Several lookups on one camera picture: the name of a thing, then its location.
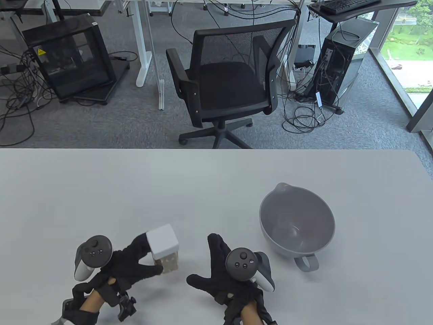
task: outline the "window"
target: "window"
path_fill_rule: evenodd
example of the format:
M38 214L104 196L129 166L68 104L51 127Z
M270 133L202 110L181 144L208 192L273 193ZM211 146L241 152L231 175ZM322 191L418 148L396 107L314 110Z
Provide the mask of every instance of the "window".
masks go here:
M381 54L420 108L433 88L433 0L400 9Z

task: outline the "chair base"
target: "chair base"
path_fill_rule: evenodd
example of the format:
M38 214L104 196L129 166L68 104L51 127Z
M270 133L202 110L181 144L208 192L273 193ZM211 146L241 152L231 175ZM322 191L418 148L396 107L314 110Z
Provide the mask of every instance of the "chair base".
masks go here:
M240 140L231 132L245 126L252 127L252 119L247 118L246 120L236 121L229 124L226 124L225 121L213 122L213 127L208 129L181 134L179 136L179 143L184 146L188 143L188 139L214 136L215 142L213 143L212 149L218 149L223 139L229 140L242 149L252 149L248 144Z

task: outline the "chair seat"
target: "chair seat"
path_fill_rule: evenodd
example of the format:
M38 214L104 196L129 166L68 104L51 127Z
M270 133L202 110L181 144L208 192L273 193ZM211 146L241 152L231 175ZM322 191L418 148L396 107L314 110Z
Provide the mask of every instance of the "chair seat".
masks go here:
M200 67L203 111L255 105L267 101L263 85L244 62L210 63Z

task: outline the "green grass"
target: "green grass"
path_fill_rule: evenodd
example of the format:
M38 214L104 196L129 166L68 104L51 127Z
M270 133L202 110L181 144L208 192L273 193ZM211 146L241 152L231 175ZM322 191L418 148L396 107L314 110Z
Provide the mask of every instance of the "green grass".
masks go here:
M408 94L429 94L432 87L408 87L404 89Z
M430 42L430 45L424 45L423 42ZM419 55L418 49L424 49L424 54ZM433 31L427 35L420 33L416 26L395 26L389 33L381 53L385 60L389 59L388 50L395 60L433 60Z

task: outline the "gray bowl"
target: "gray bowl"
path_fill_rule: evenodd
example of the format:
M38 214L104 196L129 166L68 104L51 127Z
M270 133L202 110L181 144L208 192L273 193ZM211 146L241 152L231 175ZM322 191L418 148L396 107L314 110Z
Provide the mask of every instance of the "gray bowl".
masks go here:
M304 272L319 268L315 253L329 244L335 232L334 216L324 200L306 189L279 183L263 199L259 215L271 247L293 257Z

